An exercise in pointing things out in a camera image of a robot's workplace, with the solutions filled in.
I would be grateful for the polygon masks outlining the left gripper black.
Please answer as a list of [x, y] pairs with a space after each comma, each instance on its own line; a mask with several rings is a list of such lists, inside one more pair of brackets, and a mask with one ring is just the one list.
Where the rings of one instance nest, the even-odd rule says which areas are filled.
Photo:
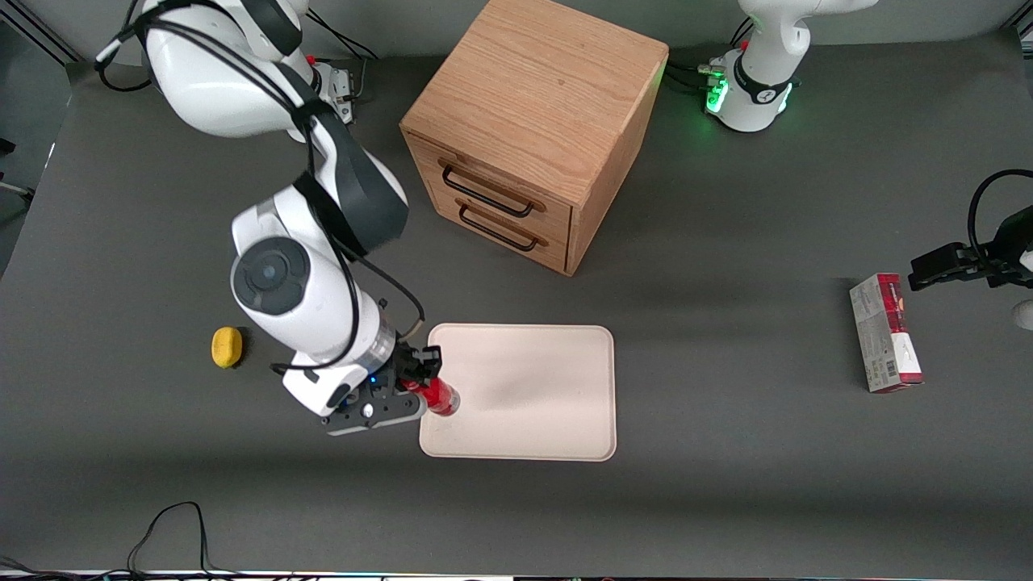
[[[989, 288], [1032, 286], [1032, 206], [1008, 216], [989, 243], [981, 244], [993, 272]], [[909, 287], [925, 290], [948, 281], [971, 281], [984, 277], [984, 267], [971, 247], [951, 242], [910, 262]]]

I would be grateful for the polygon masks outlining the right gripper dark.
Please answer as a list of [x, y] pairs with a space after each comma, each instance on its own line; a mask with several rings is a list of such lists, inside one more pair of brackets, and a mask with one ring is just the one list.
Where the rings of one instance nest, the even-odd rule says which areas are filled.
[[418, 420], [428, 411], [427, 402], [413, 391], [421, 380], [438, 378], [443, 360], [439, 346], [414, 350], [414, 359], [397, 359], [367, 375], [341, 383], [328, 397], [331, 415], [325, 418], [330, 437], [382, 428]]

